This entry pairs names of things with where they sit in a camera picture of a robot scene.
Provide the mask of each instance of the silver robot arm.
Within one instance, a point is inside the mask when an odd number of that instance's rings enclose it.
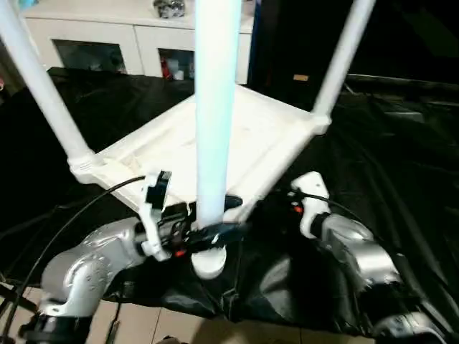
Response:
[[[131,217],[106,224],[49,262],[42,274],[39,312],[19,331],[27,343],[85,343],[92,317],[115,276],[147,256],[163,261],[242,238],[247,226],[237,223],[191,230],[195,203],[163,209],[170,176],[161,172],[156,180],[147,178],[142,221]],[[227,196],[225,210],[241,204],[239,197]]]
[[[145,234],[136,233],[138,224],[134,217],[106,224],[54,257],[42,275],[41,312],[54,317],[92,316],[113,278],[144,262],[146,256],[136,246],[145,241]]]
[[[42,275],[39,313],[19,331],[27,343],[85,343],[113,278],[146,258],[141,251],[146,235],[138,226],[133,217],[107,224],[52,259]]]
[[[328,198],[321,175],[307,173],[294,180],[292,187],[291,204],[301,206],[303,213],[301,233],[317,239],[344,268],[372,335],[401,340],[428,337],[428,343],[446,343],[444,333],[420,310],[419,298],[406,288],[392,258],[372,232],[358,221],[332,214],[325,201],[307,197]]]

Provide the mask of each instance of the white cabinet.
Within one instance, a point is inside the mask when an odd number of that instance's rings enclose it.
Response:
[[[83,69],[104,69],[120,55],[121,72],[143,74],[132,25],[59,19],[26,19],[26,23],[46,68],[86,64],[88,68]]]
[[[160,61],[161,49],[194,51],[194,30],[140,26],[136,26],[135,29],[145,75],[153,77],[163,75]],[[250,38],[250,34],[239,35],[236,71],[236,82],[238,84],[247,82]]]
[[[23,15],[46,68],[162,77],[161,53],[179,52],[186,59],[185,77],[192,77],[194,2],[186,0],[186,15],[177,19],[158,18],[151,2],[41,0]],[[247,82],[254,10],[255,0],[244,2],[236,75],[240,84]]]

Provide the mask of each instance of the white cylinder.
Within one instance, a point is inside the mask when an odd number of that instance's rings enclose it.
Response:
[[[8,0],[0,0],[0,37],[64,148],[69,163],[93,156]]]
[[[376,0],[354,0],[347,16],[338,44],[328,67],[321,90],[316,98],[312,114],[324,124],[329,123],[330,114],[343,86],[352,59],[359,46],[366,23]]]
[[[196,1],[197,222],[202,228],[223,219],[232,109],[235,97],[241,0]],[[195,254],[202,278],[217,276],[224,249]]]

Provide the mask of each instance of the black wire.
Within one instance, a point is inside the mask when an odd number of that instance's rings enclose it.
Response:
[[[20,224],[15,224],[14,226],[11,226],[8,229],[5,229],[0,232],[0,240],[2,240],[4,237],[7,237],[9,235],[19,233],[20,231],[23,231],[29,228],[31,225],[36,224],[37,222],[40,222],[41,220],[48,219],[49,217],[55,214],[56,210],[67,210],[67,209],[75,208],[76,206],[83,204],[85,201],[90,201],[90,199],[86,198],[86,199],[75,201],[75,202],[68,203],[68,204],[60,204],[60,205],[55,206],[50,211],[47,211],[46,213],[40,214],[36,217],[32,217],[31,219],[28,219]]]
[[[322,197],[322,196],[319,196],[319,195],[313,195],[313,194],[310,194],[310,193],[304,193],[304,192],[301,192],[299,191],[298,192],[303,198],[309,198],[309,199],[318,199],[319,201],[324,201],[328,204],[331,204],[332,206],[335,206],[337,208],[340,208],[342,210],[344,210],[346,213],[348,213],[349,215],[351,215],[354,219],[356,219],[358,222],[362,223],[363,224],[363,221],[360,219],[360,217],[358,217],[356,215],[356,213],[354,213],[351,209],[345,207],[344,205],[332,200],[332,199],[328,199],[326,197]]]
[[[145,176],[139,176],[139,177],[135,177],[135,178],[132,178],[132,179],[128,179],[127,181],[124,181],[122,183],[119,183],[118,185],[115,185],[115,186],[112,186],[111,188],[109,188],[108,190],[105,190],[104,192],[100,193],[99,195],[97,195],[95,198],[92,199],[92,201],[90,201],[89,203],[87,203],[84,207],[82,207],[79,211],[77,211],[77,213],[72,216],[70,218],[70,220],[68,220],[57,232],[56,234],[51,238],[51,240],[48,242],[48,244],[44,247],[42,253],[39,255],[38,259],[35,261],[34,265],[32,266],[32,268],[30,269],[29,271],[29,274],[26,276],[26,278],[24,279],[24,281],[22,282],[21,284],[21,287],[19,287],[18,291],[17,291],[17,297],[13,303],[13,305],[11,306],[11,309],[9,311],[9,315],[8,315],[8,318],[6,319],[6,322],[5,322],[5,327],[4,327],[4,330],[3,330],[3,338],[8,338],[8,334],[9,334],[9,329],[11,327],[11,324],[13,323],[13,318],[14,318],[14,313],[16,312],[17,310],[17,307],[19,305],[19,298],[20,298],[20,295],[22,295],[25,291],[25,289],[27,288],[27,285],[29,284],[29,281],[30,281],[30,277],[32,276],[33,272],[35,271],[35,269],[38,267],[38,264],[42,261],[43,257],[44,257],[44,254],[46,253],[46,251],[51,247],[52,243],[57,239],[57,237],[64,231],[66,230],[74,220],[76,220],[83,212],[85,212],[88,208],[90,208],[94,203],[96,203],[97,201],[99,201],[102,197],[104,196],[107,196],[108,194],[111,194],[112,192],[118,190],[119,188],[122,188],[123,186],[126,186],[130,183],[134,183],[136,181],[141,181],[145,179]]]
[[[110,323],[110,327],[108,328],[108,331],[107,331],[107,335],[105,338],[105,344],[110,344],[114,342],[113,336],[116,335],[116,333],[114,333],[113,331],[116,331],[115,327],[116,327],[116,323],[118,322],[118,318],[120,317],[121,305],[122,303],[119,300],[118,305],[116,306],[115,316],[113,317],[112,322]]]

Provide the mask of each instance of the black cloth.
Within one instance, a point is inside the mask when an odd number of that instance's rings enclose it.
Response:
[[[186,81],[59,69],[50,74],[95,151],[193,93],[193,84]],[[358,214],[399,253],[392,257],[406,283],[452,331],[459,331],[458,307],[430,271],[448,289],[458,290],[458,116],[457,107],[342,96],[327,133],[308,144],[275,187],[286,187],[308,171],[320,172],[330,197]],[[20,283],[47,240],[101,189],[72,177],[65,154],[27,90],[0,107],[0,118],[4,163],[9,166],[2,169],[6,197],[1,230],[47,214],[14,235],[0,236],[0,272],[9,282]],[[148,259],[117,276],[107,298],[202,317],[367,334],[337,263],[285,219],[263,219],[266,204],[276,205],[275,196],[261,202],[245,240],[227,247],[227,263],[218,278],[200,280],[186,257],[162,263]],[[56,241],[33,284],[39,283],[54,255],[98,226],[133,215],[114,197],[105,197]]]

